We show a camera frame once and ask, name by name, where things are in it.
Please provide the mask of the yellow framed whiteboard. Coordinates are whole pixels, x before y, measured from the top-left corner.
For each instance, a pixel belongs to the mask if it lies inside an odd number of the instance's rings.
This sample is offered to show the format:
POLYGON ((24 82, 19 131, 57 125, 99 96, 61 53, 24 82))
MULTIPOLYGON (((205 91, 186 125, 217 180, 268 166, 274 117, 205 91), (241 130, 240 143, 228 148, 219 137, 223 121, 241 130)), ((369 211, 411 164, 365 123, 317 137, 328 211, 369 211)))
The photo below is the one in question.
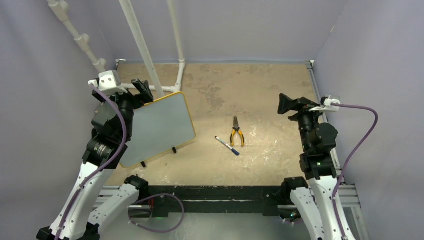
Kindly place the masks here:
POLYGON ((132 136, 120 160, 131 168, 196 138, 186 96, 175 92, 136 109, 132 136))

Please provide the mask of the blue whiteboard marker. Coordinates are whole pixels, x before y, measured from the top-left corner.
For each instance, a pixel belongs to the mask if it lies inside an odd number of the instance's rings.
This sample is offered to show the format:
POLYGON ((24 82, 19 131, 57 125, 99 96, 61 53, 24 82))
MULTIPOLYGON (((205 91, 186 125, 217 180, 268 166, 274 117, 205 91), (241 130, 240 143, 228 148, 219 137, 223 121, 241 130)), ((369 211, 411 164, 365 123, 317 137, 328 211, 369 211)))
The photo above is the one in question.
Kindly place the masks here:
POLYGON ((226 148, 228 148, 234 155, 239 156, 240 153, 235 150, 232 146, 230 146, 228 143, 226 143, 225 141, 223 141, 221 138, 219 138, 218 136, 214 137, 217 141, 219 141, 221 144, 223 144, 226 148))

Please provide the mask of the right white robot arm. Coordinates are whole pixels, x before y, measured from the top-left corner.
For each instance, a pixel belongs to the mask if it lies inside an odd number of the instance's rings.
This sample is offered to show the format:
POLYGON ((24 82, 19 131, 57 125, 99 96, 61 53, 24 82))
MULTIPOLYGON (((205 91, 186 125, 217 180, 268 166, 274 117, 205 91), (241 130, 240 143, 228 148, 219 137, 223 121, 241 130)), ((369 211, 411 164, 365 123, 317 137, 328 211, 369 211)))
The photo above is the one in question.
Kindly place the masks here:
POLYGON ((304 173, 303 177, 285 178, 280 196, 296 206, 313 240, 355 239, 340 201, 340 183, 331 156, 338 131, 329 123, 319 122, 324 112, 336 111, 333 102, 328 97, 316 103, 305 97, 279 95, 277 113, 295 112, 288 119, 298 124, 303 150, 299 164, 304 173))

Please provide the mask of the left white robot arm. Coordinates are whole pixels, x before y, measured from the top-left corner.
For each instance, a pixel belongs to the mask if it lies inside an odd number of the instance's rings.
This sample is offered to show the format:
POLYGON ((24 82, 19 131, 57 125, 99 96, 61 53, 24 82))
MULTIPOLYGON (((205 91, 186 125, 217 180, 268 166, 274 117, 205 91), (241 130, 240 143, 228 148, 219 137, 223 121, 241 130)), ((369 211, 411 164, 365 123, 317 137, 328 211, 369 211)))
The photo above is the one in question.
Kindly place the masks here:
POLYGON ((41 228, 36 239, 81 240, 99 236, 99 224, 89 222, 93 206, 128 148, 134 111, 154 101, 147 80, 133 79, 131 83, 138 94, 133 95, 127 88, 108 93, 100 89, 100 79, 89 82, 99 105, 91 120, 91 139, 82 156, 78 178, 59 216, 50 226, 41 228))

